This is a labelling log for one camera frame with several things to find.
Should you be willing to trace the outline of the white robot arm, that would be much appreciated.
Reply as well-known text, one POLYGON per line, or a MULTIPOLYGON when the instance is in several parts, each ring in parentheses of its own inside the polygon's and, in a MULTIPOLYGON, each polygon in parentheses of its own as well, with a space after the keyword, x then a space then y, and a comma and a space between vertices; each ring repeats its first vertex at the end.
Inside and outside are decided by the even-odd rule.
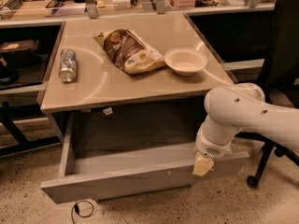
POLYGON ((289 149, 299 148, 299 110, 265 101, 253 83, 212 89, 204 100, 206 119, 195 139, 192 173, 203 176, 230 148, 240 132, 260 134, 289 149))

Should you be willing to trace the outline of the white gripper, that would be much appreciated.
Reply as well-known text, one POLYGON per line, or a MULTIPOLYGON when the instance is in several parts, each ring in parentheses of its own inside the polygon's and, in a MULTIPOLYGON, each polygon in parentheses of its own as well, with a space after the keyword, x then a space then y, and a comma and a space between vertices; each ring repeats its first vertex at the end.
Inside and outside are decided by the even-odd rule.
POLYGON ((193 151, 201 155, 195 157, 192 173, 199 176, 206 175, 214 165, 212 159, 221 158, 229 150, 230 145, 231 141, 228 141, 225 145, 209 141, 204 136, 202 129, 199 129, 193 151))

